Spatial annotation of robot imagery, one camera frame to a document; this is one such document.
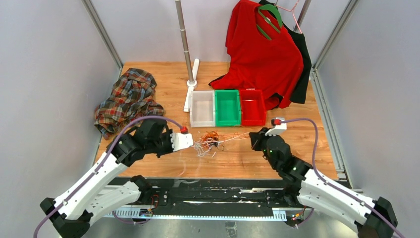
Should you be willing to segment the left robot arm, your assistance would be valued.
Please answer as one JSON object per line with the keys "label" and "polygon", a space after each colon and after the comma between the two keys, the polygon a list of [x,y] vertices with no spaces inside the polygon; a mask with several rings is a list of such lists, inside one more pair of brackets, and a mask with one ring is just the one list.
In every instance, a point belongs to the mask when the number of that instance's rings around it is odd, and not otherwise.
{"label": "left robot arm", "polygon": [[45,198],[40,207],[45,217],[33,236],[50,221],[63,238],[80,238],[103,216],[129,203],[156,209],[158,196],[141,175],[104,195],[99,193],[136,161],[147,154],[158,158],[194,145],[187,127],[163,116],[139,117],[128,123],[114,138],[100,159],[69,189],[56,198]]}

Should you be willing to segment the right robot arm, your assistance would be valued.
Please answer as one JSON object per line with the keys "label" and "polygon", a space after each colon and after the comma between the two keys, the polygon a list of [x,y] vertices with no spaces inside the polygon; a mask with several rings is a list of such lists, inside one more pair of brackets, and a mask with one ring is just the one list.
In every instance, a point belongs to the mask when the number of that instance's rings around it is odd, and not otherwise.
{"label": "right robot arm", "polygon": [[346,225],[360,238],[391,238],[398,221],[392,204],[385,198],[370,198],[323,175],[306,161],[294,156],[279,135],[269,128],[249,134],[251,148],[261,151],[272,169],[286,182],[284,202],[318,210]]}

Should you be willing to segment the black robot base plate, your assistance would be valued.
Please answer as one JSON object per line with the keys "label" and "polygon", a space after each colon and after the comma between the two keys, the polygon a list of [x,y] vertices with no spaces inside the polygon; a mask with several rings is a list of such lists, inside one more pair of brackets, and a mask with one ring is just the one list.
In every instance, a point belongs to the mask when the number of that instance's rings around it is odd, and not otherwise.
{"label": "black robot base plate", "polygon": [[249,217],[286,212],[288,220],[304,219],[312,209],[290,205],[285,200],[286,183],[281,179],[148,178],[152,189],[132,205],[156,215],[196,217]]}

